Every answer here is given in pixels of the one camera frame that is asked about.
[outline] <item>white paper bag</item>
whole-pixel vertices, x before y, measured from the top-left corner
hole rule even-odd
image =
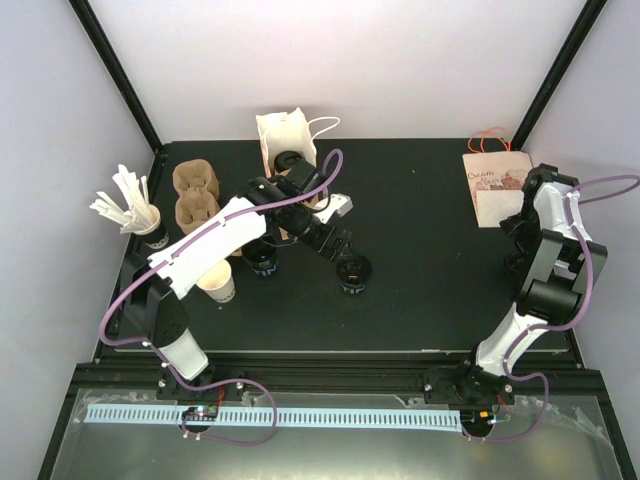
[[[256,115],[256,122],[267,178],[273,172],[276,156],[287,150],[301,153],[307,162],[316,166],[316,147],[313,145],[309,123],[300,108],[291,113]]]

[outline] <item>clear plastic panel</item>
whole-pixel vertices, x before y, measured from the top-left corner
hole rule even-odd
[[[279,405],[325,408],[425,408],[420,397],[277,394]],[[55,466],[54,479],[491,479],[622,478],[598,402],[554,396],[541,428],[506,445],[469,443],[462,435],[416,430],[280,429],[267,444],[234,447],[182,438],[178,427],[85,424],[91,403],[171,403],[154,392],[81,391]],[[267,406],[245,395],[243,404]],[[527,429],[542,402],[517,397],[511,420],[491,435]],[[442,406],[430,406],[442,409]],[[250,440],[263,430],[214,427]]]

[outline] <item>black table surface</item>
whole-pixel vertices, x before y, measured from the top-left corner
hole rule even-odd
[[[194,287],[183,299],[190,329],[205,351],[420,352],[469,351],[504,318],[511,286],[502,261],[513,246],[500,229],[479,229],[462,154],[466,139],[324,140],[344,166],[332,186],[353,210],[337,223],[353,232],[354,248],[373,263],[366,290],[339,289],[335,265],[303,245],[280,248],[279,272],[258,279],[230,258],[235,298],[224,305]],[[257,141],[174,142],[167,146],[154,204],[171,242],[184,234],[175,222],[176,165],[211,163],[220,203],[264,175]],[[121,336],[132,334],[122,328]],[[568,348],[546,334],[535,350]]]

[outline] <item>white wall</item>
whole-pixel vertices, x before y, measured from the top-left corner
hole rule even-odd
[[[517,128],[585,0],[92,0],[163,141],[256,138],[256,113],[333,138]]]
[[[89,210],[152,155],[65,1],[2,2],[3,478],[36,478],[77,362],[91,359],[124,253]]]
[[[640,173],[638,25],[637,0],[608,3],[525,146],[535,162],[557,165],[582,181]],[[577,336],[588,366],[603,372],[640,471],[639,206],[635,191],[582,209],[609,260]]]

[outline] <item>white paper cup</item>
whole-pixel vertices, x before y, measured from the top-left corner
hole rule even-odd
[[[231,276],[231,265],[226,260],[222,260],[200,277],[196,285],[218,303],[227,303],[236,294],[236,286],[233,283],[233,276]]]

